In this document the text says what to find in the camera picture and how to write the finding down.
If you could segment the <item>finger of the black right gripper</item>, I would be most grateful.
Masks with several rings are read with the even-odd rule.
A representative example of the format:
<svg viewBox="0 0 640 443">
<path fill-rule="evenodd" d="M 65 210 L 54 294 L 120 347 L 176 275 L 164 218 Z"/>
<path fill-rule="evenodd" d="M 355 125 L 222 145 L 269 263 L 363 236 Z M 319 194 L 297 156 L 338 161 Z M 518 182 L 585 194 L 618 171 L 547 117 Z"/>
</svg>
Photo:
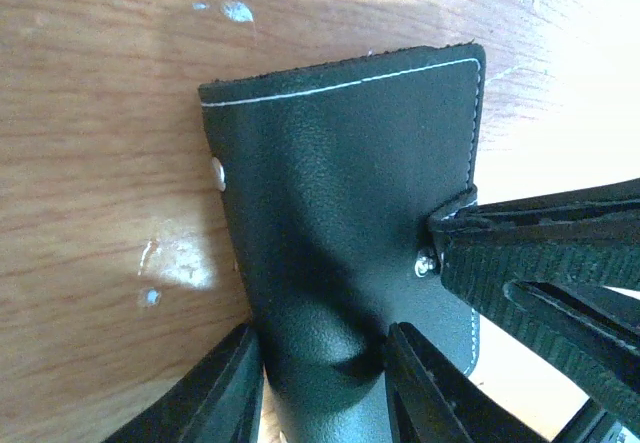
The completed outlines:
<svg viewBox="0 0 640 443">
<path fill-rule="evenodd" d="M 462 244 L 639 243 L 637 179 L 485 205 L 476 196 L 472 187 L 429 216 L 438 252 Z"/>
<path fill-rule="evenodd" d="M 639 247 L 441 236 L 441 281 L 633 432 L 639 430 Z"/>
</svg>

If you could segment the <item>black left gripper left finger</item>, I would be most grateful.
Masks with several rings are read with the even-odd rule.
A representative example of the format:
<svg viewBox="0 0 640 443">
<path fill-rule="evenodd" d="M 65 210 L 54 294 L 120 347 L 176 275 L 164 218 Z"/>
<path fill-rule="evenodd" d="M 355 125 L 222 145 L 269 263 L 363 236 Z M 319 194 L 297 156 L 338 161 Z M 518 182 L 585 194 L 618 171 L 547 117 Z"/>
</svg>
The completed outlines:
<svg viewBox="0 0 640 443">
<path fill-rule="evenodd" d="M 254 329 L 242 323 L 108 442 L 256 442 L 264 389 Z"/>
</svg>

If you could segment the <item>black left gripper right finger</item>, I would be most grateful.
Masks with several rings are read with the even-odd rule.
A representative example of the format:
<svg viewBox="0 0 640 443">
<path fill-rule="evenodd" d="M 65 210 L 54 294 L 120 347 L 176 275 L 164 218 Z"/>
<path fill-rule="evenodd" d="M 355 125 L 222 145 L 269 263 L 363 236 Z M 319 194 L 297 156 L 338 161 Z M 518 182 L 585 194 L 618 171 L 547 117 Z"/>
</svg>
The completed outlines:
<svg viewBox="0 0 640 443">
<path fill-rule="evenodd" d="M 385 344 L 385 386 L 394 442 L 543 442 L 476 387 L 409 323 Z"/>
</svg>

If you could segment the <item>black card holder wallet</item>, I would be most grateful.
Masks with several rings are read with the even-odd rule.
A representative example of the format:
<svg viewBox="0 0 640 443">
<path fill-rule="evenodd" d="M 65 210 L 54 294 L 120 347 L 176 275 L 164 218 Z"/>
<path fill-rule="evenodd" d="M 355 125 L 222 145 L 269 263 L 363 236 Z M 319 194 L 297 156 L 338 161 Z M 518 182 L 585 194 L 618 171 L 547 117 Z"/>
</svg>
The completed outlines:
<svg viewBox="0 0 640 443">
<path fill-rule="evenodd" d="M 469 189 L 485 53 L 415 47 L 200 86 L 236 262 L 290 442 L 391 438 L 383 347 L 414 325 L 464 373 L 479 319 L 415 265 Z"/>
</svg>

